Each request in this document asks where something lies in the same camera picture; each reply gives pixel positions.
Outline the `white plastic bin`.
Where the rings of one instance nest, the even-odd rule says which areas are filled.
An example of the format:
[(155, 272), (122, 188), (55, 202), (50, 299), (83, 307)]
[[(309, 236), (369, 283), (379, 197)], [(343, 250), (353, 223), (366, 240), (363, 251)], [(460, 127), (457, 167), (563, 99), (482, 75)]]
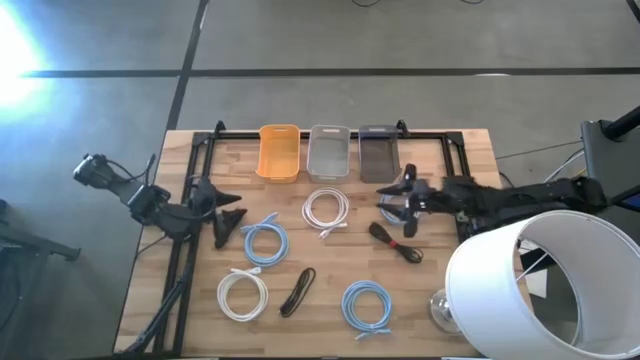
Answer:
[(309, 134), (307, 173), (315, 183), (343, 183), (350, 172), (350, 130), (315, 125)]

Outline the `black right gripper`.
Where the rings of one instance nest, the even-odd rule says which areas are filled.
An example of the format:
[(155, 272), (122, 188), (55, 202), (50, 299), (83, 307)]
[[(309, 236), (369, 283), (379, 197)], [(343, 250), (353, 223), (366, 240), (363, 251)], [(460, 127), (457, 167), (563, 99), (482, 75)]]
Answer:
[(380, 188), (377, 193), (383, 195), (406, 194), (405, 205), (382, 204), (382, 211), (396, 222), (405, 222), (403, 235), (413, 238), (418, 230), (420, 213), (450, 213), (449, 198), (442, 192), (428, 185), (425, 179), (417, 177), (417, 167), (414, 164), (405, 166), (403, 181), (388, 187)]

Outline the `black equipment stand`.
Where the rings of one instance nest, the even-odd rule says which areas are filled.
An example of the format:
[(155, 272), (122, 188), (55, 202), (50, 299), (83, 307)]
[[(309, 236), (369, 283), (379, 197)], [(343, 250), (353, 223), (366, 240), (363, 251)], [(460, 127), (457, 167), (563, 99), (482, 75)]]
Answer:
[(615, 121), (584, 122), (581, 134), (588, 176), (600, 182), (610, 205), (598, 214), (640, 245), (640, 213), (611, 198), (640, 184), (640, 105)]

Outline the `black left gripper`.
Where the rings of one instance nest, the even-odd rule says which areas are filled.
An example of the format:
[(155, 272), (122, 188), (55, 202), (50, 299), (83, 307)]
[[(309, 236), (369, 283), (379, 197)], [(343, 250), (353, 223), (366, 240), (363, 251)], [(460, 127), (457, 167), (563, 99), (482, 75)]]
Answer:
[(216, 213), (216, 208), (226, 206), (242, 199), (239, 195), (216, 192), (215, 186), (208, 177), (198, 177), (198, 181), (191, 185), (193, 190), (189, 205), (193, 211), (191, 225), (210, 224), (214, 234), (214, 247), (222, 249), (228, 242), (232, 232), (239, 225), (247, 209), (238, 208), (232, 211), (222, 210)]

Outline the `black aluminium table frame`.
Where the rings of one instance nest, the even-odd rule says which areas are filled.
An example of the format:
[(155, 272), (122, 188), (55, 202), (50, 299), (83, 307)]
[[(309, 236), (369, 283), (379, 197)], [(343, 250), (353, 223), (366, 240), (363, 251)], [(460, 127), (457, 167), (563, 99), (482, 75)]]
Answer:
[[(391, 126), (367, 126), (363, 130), (348, 130), (349, 142), (360, 138), (383, 139), (388, 143), (402, 139), (437, 140), (440, 142), (446, 174), (456, 174), (451, 148), (457, 149), (461, 173), (470, 173), (464, 136), (460, 131), (410, 130), (402, 120)], [(190, 153), (185, 170), (181, 202), (189, 201), (198, 194), (196, 178), (207, 179), (211, 175), (215, 145), (223, 140), (250, 140), (263, 142), (266, 139), (258, 130), (248, 132), (229, 131), (223, 122), (218, 122), (213, 131), (195, 131), (190, 143)], [(182, 352), (191, 288), (196, 268), (197, 253), (203, 222), (188, 220), (187, 234), (182, 239), (173, 239), (162, 302), (149, 325), (136, 340), (122, 351), (111, 355), (111, 360), (167, 360), (179, 358)]]

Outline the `tablet screen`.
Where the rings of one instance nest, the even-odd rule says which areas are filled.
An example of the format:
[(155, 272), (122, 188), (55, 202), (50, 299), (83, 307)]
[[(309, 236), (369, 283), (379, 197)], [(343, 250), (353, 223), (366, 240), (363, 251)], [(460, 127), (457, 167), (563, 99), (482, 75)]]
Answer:
[(612, 197), (611, 204), (640, 213), (640, 184)]

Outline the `grey translucent plastic bin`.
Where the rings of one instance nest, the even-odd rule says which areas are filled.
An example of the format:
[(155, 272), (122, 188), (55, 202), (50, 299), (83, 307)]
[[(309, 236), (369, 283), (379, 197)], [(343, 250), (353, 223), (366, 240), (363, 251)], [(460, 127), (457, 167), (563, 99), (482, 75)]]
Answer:
[(358, 130), (360, 179), (364, 183), (392, 183), (400, 174), (398, 129), (392, 125), (364, 125)]

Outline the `black floor tripod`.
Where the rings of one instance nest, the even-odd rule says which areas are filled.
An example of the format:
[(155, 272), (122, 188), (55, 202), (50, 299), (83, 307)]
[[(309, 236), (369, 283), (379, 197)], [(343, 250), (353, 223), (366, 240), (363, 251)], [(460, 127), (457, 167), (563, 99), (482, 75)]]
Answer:
[(0, 360), (8, 360), (7, 353), (16, 343), (29, 306), (47, 260), (51, 255), (66, 261), (78, 259), (81, 249), (31, 234), (13, 227), (7, 220), (9, 205), (0, 199), (0, 279), (10, 270), (15, 299), (8, 304), (8, 312), (0, 321)]

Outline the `orange plastic bin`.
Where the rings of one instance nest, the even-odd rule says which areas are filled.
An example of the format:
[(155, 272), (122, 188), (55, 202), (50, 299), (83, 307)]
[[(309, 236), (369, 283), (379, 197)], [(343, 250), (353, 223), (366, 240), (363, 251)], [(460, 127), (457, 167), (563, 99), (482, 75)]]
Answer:
[(259, 138), (256, 174), (266, 183), (293, 183), (300, 171), (300, 129), (293, 124), (265, 125)]

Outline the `clear glass lamp base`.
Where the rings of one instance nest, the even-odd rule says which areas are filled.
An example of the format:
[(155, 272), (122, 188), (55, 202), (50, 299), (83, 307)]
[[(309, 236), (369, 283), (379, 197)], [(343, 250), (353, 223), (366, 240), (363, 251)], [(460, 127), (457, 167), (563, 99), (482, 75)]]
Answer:
[(429, 311), (432, 321), (439, 330), (456, 336), (462, 334), (453, 318), (444, 288), (436, 291), (430, 298)]

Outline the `white lamp shade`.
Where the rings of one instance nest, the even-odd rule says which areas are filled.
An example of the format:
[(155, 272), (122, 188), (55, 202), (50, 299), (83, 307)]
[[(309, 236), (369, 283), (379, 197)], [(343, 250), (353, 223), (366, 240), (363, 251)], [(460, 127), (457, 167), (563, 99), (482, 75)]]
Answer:
[[(577, 344), (534, 316), (514, 269), (516, 243), (536, 243), (566, 273), (580, 314)], [(556, 210), (466, 240), (446, 270), (464, 337), (492, 360), (629, 360), (640, 356), (640, 246), (611, 223)]]

